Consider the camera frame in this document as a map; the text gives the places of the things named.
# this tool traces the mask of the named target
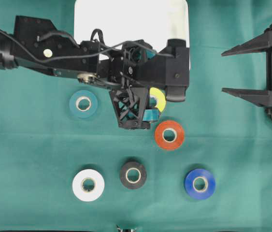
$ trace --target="white panel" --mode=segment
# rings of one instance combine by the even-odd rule
[[[90,40],[93,29],[103,31],[108,46],[144,39],[157,51],[168,39],[184,39],[189,47],[185,0],[77,0],[74,37]]]

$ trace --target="bolt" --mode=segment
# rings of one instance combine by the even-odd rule
[[[132,72],[133,72],[132,67],[129,67],[129,68],[128,68],[128,72],[129,72],[130,75],[132,75]]]

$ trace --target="blue tape roll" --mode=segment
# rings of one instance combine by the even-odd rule
[[[158,109],[151,109],[145,110],[143,115],[143,121],[158,121],[159,119],[159,110]]]
[[[81,110],[79,108],[79,103],[81,100],[88,100],[89,101],[89,107],[85,110]],[[69,101],[69,108],[73,115],[79,118],[87,118],[92,116],[98,107],[98,101],[96,96],[87,90],[80,90],[78,92],[75,92]]]
[[[201,178],[205,182],[204,189],[197,190],[194,187],[195,180]],[[212,196],[215,191],[215,179],[213,175],[205,169],[195,169],[190,171],[185,177],[185,190],[189,196],[197,200],[205,200]]]

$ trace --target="teal tape roll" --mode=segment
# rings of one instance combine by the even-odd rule
[[[159,119],[158,109],[151,109],[151,110],[144,111],[143,121],[146,121],[146,122],[158,121],[158,119]]]
[[[79,107],[79,104],[82,100],[87,100],[89,102],[89,106],[82,110]],[[88,118],[92,116],[98,107],[98,101],[96,96],[87,90],[80,90],[75,92],[69,101],[69,108],[73,115],[79,118]]]

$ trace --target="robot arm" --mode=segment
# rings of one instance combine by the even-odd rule
[[[95,34],[99,41],[93,39]],[[99,60],[100,54],[108,59]],[[125,129],[150,128],[143,115],[149,109],[151,87],[165,90],[167,101],[183,102],[189,86],[184,40],[168,40],[159,53],[143,40],[108,47],[96,29],[91,40],[77,44],[50,20],[27,16],[16,17],[13,35],[0,30],[0,69],[18,66],[108,89],[118,125]]]

